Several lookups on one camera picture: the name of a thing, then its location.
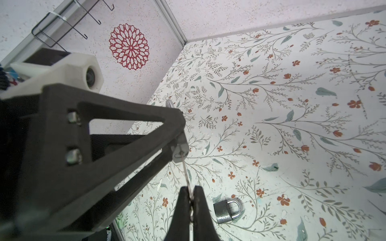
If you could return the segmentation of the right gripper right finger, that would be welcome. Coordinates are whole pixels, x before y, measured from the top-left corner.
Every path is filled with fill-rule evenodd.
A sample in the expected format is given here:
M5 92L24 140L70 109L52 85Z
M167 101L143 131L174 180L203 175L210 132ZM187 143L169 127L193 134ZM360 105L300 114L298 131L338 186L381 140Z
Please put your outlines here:
M220 241L211 219L203 188L195 186L193 196L194 241Z

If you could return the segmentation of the silver key with ring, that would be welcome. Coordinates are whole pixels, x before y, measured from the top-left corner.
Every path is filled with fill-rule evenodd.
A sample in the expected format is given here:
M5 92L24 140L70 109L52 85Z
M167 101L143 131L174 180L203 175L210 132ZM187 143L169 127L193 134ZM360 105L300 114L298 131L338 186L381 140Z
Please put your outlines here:
M190 183L190 179L189 179L189 175L188 175L188 171L187 171L187 166L186 166L186 162L185 162L186 157L187 156L182 157L182 164L183 164L184 176L185 176L185 180L187 182L187 188L188 188L189 200L190 200L190 221L191 221L191 223L193 223L193 221L194 221L194 216L193 216L193 214L194 214L194 209L193 209L194 193L193 193L193 190L191 188L191 183Z

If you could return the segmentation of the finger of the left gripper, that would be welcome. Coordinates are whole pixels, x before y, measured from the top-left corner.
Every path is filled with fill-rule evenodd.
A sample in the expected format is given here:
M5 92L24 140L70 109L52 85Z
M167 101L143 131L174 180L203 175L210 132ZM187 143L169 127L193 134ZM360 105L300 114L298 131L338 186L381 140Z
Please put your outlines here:
M142 189L172 160L173 148L166 146L149 164L118 191L102 198L84 215L85 227L91 232L105 228L121 213Z
M90 134L95 119L159 122L147 135ZM15 98L15 234L91 235L186 154L177 108L53 84Z

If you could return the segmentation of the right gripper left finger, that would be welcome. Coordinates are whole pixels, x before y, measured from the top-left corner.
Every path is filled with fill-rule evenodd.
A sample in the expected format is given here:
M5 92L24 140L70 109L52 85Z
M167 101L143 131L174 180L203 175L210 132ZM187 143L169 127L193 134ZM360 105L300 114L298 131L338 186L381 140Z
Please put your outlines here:
M176 208L164 241L190 240L191 200L188 188L182 187L179 192Z

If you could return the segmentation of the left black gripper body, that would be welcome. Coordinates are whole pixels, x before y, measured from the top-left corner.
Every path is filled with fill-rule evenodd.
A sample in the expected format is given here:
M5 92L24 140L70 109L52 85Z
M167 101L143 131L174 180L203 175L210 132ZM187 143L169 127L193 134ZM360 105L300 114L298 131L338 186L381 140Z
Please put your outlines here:
M95 233L84 215L143 159L138 135L90 135L88 124L138 118L140 106L107 96L19 96L1 104L8 136L1 171L10 189L1 234L70 241Z

